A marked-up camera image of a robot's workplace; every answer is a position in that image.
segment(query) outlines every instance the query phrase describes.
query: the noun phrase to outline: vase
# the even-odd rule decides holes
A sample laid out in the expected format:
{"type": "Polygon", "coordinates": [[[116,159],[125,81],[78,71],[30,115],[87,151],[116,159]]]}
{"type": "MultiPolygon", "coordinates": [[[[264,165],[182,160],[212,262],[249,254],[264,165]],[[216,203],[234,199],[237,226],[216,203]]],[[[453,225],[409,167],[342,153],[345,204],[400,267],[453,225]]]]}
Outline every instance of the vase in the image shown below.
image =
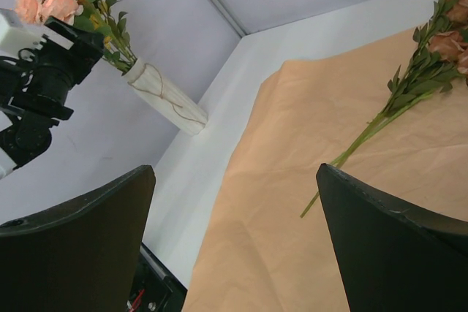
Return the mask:
{"type": "Polygon", "coordinates": [[[181,131],[196,135],[205,128],[208,114],[155,66],[139,58],[124,78],[138,96],[181,131]]]}

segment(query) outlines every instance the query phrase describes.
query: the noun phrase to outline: brown paper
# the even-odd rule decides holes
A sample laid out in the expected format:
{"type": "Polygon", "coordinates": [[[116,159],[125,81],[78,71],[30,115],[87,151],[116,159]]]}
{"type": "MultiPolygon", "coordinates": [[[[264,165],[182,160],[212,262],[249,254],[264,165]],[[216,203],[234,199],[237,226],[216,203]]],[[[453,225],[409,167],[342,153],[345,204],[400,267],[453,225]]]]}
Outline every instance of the brown paper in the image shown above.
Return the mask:
{"type": "MultiPolygon", "coordinates": [[[[317,191],[321,163],[385,105],[415,49],[412,31],[319,61],[287,61],[258,93],[231,157],[184,311],[348,311],[317,191]]],[[[468,89],[420,103],[344,170],[407,201],[468,220],[468,89]]]]}

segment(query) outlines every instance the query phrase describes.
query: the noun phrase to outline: red wire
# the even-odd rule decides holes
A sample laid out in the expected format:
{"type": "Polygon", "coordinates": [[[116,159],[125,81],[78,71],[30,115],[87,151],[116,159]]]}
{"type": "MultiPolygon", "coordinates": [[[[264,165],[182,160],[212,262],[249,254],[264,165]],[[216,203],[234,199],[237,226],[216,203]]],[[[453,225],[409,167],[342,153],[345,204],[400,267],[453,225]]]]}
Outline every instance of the red wire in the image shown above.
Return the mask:
{"type": "Polygon", "coordinates": [[[145,289],[143,289],[137,296],[137,298],[133,301],[132,303],[132,307],[130,308],[130,311],[129,312],[135,312],[137,310],[137,308],[140,307],[141,305],[141,297],[143,296],[143,294],[145,293],[145,289]]]}

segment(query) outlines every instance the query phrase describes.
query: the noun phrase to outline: black device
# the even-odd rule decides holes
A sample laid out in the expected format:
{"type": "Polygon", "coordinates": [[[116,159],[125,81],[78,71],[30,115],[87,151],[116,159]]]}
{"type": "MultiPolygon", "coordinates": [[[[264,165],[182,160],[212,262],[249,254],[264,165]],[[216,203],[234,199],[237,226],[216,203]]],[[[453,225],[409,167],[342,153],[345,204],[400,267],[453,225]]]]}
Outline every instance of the black device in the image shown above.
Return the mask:
{"type": "Polygon", "coordinates": [[[468,311],[467,222],[326,164],[317,182],[351,312],[468,311]]]}
{"type": "Polygon", "coordinates": [[[21,50],[18,59],[0,56],[0,111],[12,122],[0,132],[2,156],[8,157],[4,175],[49,148],[50,129],[73,114],[65,107],[67,94],[104,53],[100,33],[81,31],[55,18],[48,18],[45,25],[71,41],[72,47],[65,49],[44,35],[37,48],[21,50]]]}

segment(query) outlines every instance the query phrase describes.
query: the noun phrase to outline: peach rose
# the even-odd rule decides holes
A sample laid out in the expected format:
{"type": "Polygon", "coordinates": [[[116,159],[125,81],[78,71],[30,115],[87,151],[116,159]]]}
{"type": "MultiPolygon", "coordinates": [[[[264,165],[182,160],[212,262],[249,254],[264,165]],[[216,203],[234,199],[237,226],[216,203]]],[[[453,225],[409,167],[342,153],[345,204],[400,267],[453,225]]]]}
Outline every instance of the peach rose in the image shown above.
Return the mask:
{"type": "Polygon", "coordinates": [[[464,52],[463,37],[458,31],[439,33],[431,39],[429,52],[438,52],[442,60],[456,61],[458,56],[464,52]]]}
{"type": "Polygon", "coordinates": [[[466,23],[468,21],[468,0],[458,0],[458,3],[447,12],[447,17],[451,22],[466,23]]]}
{"type": "Polygon", "coordinates": [[[16,0],[15,11],[25,23],[40,24],[39,12],[44,0],[16,0]]]}
{"type": "Polygon", "coordinates": [[[463,75],[468,75],[468,50],[458,56],[457,70],[463,75]]]}
{"type": "Polygon", "coordinates": [[[45,0],[42,4],[40,16],[42,21],[46,21],[49,16],[53,16],[69,25],[75,21],[75,15],[81,15],[83,6],[76,0],[45,0]]]}

